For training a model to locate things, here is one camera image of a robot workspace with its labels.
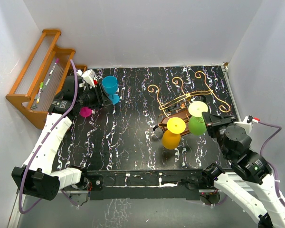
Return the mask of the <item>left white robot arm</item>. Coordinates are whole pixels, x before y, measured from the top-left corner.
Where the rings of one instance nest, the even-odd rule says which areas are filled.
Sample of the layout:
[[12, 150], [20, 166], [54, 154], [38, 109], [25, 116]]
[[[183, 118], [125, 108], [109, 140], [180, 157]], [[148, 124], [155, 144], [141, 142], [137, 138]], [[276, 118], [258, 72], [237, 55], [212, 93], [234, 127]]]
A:
[[11, 176], [18, 189], [26, 195], [44, 200], [55, 198], [59, 190], [74, 185], [82, 190], [88, 186], [86, 170], [71, 166], [52, 171], [59, 146], [80, 109], [100, 109], [112, 104], [99, 80], [96, 85], [87, 77], [67, 76], [62, 90], [55, 95], [46, 117], [45, 126], [33, 151], [21, 167], [14, 167]]

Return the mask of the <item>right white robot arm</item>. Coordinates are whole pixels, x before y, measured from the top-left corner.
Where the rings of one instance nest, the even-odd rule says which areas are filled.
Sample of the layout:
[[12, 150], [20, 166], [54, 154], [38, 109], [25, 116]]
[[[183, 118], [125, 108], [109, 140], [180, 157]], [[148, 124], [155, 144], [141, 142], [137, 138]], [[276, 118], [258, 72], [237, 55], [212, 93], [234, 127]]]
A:
[[220, 151], [231, 168], [256, 194], [253, 197], [217, 164], [205, 168], [202, 183], [216, 188], [236, 202], [260, 228], [285, 228], [285, 198], [279, 190], [276, 172], [269, 162], [250, 148], [248, 135], [260, 120], [247, 116], [237, 122], [233, 116], [202, 113], [207, 133], [217, 140]]

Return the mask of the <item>orange yellow wine glass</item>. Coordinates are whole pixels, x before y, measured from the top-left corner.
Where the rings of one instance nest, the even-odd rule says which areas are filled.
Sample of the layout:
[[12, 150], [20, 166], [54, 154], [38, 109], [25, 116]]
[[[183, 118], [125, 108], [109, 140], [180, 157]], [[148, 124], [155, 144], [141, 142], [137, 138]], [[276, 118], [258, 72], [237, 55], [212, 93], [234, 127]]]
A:
[[178, 147], [181, 134], [186, 130], [185, 121], [179, 117], [172, 117], [167, 121], [167, 130], [162, 137], [162, 145], [168, 150]]

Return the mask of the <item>blue wine glass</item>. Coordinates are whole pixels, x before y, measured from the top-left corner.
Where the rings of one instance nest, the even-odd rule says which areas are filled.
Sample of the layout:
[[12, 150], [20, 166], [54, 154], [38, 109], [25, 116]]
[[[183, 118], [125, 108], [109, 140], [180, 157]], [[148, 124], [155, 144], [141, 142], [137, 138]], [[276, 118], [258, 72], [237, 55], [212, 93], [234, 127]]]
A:
[[115, 105], [119, 102], [120, 98], [117, 94], [118, 89], [118, 80], [114, 76], [106, 76], [103, 78], [102, 87], [104, 91], [108, 94], [109, 99], [112, 101], [112, 103]]

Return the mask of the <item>green wine glass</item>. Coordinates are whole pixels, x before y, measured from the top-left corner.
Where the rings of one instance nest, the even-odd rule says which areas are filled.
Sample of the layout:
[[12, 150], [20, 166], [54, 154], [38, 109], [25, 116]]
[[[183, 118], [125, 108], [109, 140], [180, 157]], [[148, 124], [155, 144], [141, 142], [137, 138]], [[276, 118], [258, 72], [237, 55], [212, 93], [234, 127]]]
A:
[[202, 117], [202, 112], [208, 112], [208, 106], [202, 101], [194, 101], [188, 107], [189, 131], [194, 135], [203, 135], [206, 132], [206, 126]]

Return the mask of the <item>magenta wine glass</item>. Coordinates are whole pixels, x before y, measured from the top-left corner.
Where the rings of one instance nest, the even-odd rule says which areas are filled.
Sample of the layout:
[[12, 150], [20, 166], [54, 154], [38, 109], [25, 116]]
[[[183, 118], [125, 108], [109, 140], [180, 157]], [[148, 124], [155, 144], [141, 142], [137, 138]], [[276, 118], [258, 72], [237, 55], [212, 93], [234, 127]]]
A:
[[87, 118], [93, 114], [93, 110], [88, 107], [82, 107], [79, 114], [81, 117]]

